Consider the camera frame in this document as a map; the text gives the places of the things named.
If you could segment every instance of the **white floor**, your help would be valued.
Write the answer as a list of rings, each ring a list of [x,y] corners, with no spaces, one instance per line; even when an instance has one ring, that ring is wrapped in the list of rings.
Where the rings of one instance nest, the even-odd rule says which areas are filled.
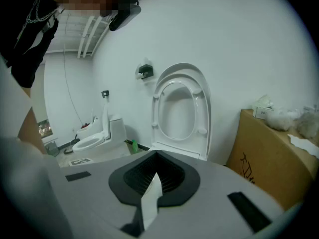
[[[60,153],[56,156],[56,159],[57,159],[60,167],[67,167],[67,166],[69,166],[69,161],[83,158],[83,157],[79,157],[74,152],[72,152],[70,154],[64,154],[64,150],[66,150],[66,149],[68,152],[72,149],[72,146],[71,146],[71,148],[67,147],[65,149],[60,150]],[[119,157],[133,154],[132,146],[130,144],[125,143],[125,144],[123,144],[123,147],[119,150],[119,152],[120,152]],[[92,159],[95,163],[110,160],[108,158],[108,156],[105,154],[90,155],[87,157]]]

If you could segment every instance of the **person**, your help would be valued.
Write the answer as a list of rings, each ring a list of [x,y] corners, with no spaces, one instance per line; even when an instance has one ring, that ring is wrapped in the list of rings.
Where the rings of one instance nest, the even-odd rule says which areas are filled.
[[[1,24],[2,40],[0,42],[0,53],[3,58],[2,67],[7,66],[16,82],[12,82],[7,74],[2,77],[2,91],[10,94],[15,93],[15,107],[6,104],[3,100],[2,107],[2,133],[11,135],[14,130],[8,121],[17,121],[17,115],[10,112],[23,111],[21,105],[25,103],[25,97],[18,90],[12,89],[17,83],[30,97],[30,88],[35,79],[35,72],[43,60],[52,39],[58,28],[57,14],[59,6],[70,10],[80,10],[85,13],[99,13],[107,15],[113,9],[118,9],[119,0],[14,0],[19,5],[18,11],[14,12],[12,0],[2,0],[2,8],[6,8],[2,18],[5,23]],[[31,105],[22,125],[17,123],[18,138],[36,146],[41,153],[46,153],[38,133],[37,123]]]

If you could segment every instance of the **person's arm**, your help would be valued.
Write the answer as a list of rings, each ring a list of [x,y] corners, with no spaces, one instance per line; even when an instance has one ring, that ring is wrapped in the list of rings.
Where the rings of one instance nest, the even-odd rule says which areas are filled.
[[[30,90],[28,88],[22,88],[24,92],[30,97]],[[21,141],[29,142],[35,146],[42,154],[46,154],[44,145],[41,140],[41,136],[38,131],[36,119],[32,108],[26,115],[24,122],[18,134],[18,138]]]

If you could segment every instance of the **toilet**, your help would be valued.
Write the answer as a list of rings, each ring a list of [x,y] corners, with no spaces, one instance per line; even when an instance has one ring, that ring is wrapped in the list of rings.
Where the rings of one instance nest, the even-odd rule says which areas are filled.
[[[107,104],[103,108],[102,127],[101,132],[90,135],[73,146],[77,158],[107,155],[108,159],[114,159],[130,154],[124,143],[127,136],[123,119],[120,115],[108,116]]]
[[[194,65],[167,68],[152,101],[152,147],[207,160],[211,138],[209,86]]]

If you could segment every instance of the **toilet tank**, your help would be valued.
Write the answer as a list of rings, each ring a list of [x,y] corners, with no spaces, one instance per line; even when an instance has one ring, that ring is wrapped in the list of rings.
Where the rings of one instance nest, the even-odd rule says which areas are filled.
[[[111,140],[114,142],[123,142],[127,140],[126,130],[123,119],[119,115],[110,117]]]

